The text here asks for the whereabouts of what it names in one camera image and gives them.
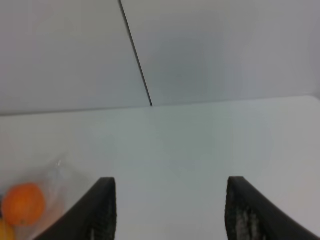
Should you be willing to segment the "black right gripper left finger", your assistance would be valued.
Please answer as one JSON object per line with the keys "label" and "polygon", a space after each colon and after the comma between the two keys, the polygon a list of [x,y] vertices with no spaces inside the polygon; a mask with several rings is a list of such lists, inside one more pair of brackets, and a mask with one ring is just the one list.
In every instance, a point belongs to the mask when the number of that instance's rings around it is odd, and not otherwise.
{"label": "black right gripper left finger", "polygon": [[100,178],[38,240],[114,240],[117,230],[116,181]]}

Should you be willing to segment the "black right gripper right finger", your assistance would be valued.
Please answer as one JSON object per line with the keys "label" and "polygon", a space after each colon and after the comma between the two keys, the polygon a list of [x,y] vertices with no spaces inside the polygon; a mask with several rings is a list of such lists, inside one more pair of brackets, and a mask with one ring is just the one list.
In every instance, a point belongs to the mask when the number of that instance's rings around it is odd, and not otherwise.
{"label": "black right gripper right finger", "polygon": [[242,176],[227,181],[224,222],[229,240],[318,240]]}

